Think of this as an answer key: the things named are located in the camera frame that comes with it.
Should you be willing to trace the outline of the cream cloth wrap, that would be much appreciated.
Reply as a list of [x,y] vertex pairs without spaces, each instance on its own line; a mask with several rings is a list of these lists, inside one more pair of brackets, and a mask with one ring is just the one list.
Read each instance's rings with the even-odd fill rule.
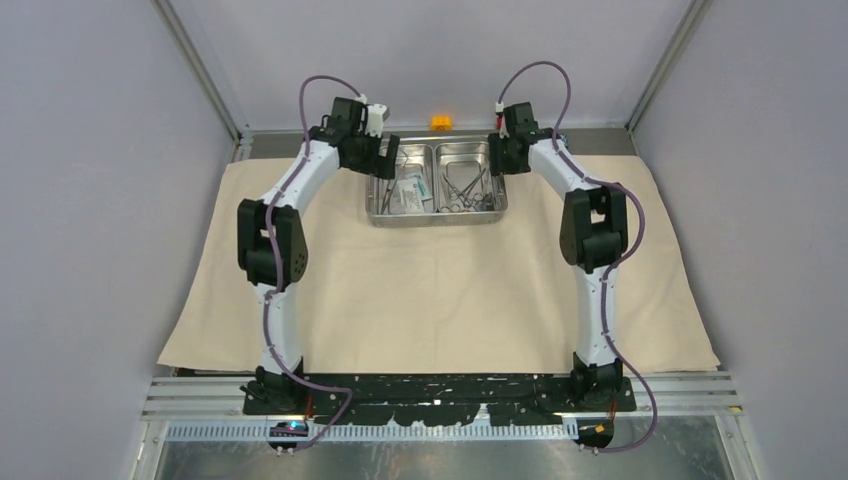
[[[719,362],[680,247],[648,168],[636,156],[580,157],[622,183],[646,211],[637,252],[616,282],[616,343],[642,373],[711,371]],[[261,308],[238,267],[236,209],[289,168],[252,159],[223,175],[200,264],[158,361],[251,371],[263,346]],[[578,338],[574,276],[559,245],[562,203],[536,174],[506,180],[496,223],[377,228],[366,181],[337,172],[303,216],[309,250],[297,284],[299,343],[316,373],[564,373]]]

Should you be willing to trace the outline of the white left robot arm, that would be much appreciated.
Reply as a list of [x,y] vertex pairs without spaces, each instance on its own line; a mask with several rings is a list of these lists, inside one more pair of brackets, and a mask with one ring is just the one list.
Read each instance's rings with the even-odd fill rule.
[[248,415],[293,414],[318,385],[302,373],[297,284],[309,251],[302,216],[340,169],[391,180],[400,140],[385,137],[389,108],[363,96],[337,97],[320,124],[309,128],[297,159],[261,198],[237,208],[237,263],[261,307],[262,356],[242,386]]

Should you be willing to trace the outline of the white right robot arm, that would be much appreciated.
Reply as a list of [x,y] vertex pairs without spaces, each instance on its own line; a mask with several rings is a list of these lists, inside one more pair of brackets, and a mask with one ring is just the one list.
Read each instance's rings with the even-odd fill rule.
[[528,102],[495,105],[497,130],[487,137],[496,176],[534,172],[563,201],[558,244],[571,267],[578,298],[578,341],[567,400],[596,410],[623,385],[614,343],[615,267],[629,243],[623,193],[591,177]]

